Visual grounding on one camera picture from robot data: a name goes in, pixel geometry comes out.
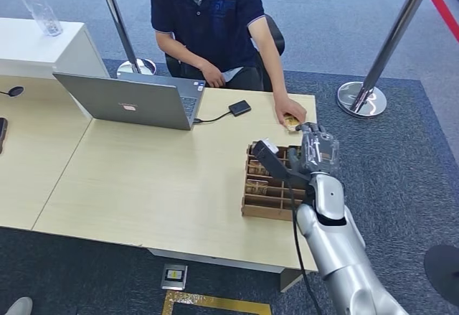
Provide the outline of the person's left hand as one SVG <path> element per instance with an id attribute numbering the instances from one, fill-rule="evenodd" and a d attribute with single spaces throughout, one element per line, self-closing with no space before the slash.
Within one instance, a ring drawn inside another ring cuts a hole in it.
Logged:
<path id="1" fill-rule="evenodd" d="M 285 121 L 285 115 L 291 115 L 300 123 L 304 123 L 307 116 L 307 111 L 302 105 L 291 98 L 289 98 L 285 92 L 273 92 L 275 103 L 275 113 L 279 120 L 279 123 L 283 126 L 287 126 Z"/>

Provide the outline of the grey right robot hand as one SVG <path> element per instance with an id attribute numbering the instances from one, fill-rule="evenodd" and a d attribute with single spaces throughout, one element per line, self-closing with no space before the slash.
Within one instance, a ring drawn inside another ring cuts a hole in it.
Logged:
<path id="1" fill-rule="evenodd" d="M 325 173 L 335 176 L 340 167 L 340 142 L 324 126 L 302 123 L 295 127 L 302 133 L 300 147 L 290 146 L 290 166 L 300 174 Z"/>

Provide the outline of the person's right hand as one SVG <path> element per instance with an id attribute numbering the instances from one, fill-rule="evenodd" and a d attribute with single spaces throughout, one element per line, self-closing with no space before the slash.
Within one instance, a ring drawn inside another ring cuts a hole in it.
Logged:
<path id="1" fill-rule="evenodd" d="M 208 86 L 211 88 L 222 88 L 226 84 L 226 80 L 222 72 L 211 62 L 204 60 L 199 66 L 199 70 L 202 73 L 207 84 L 208 84 Z"/>

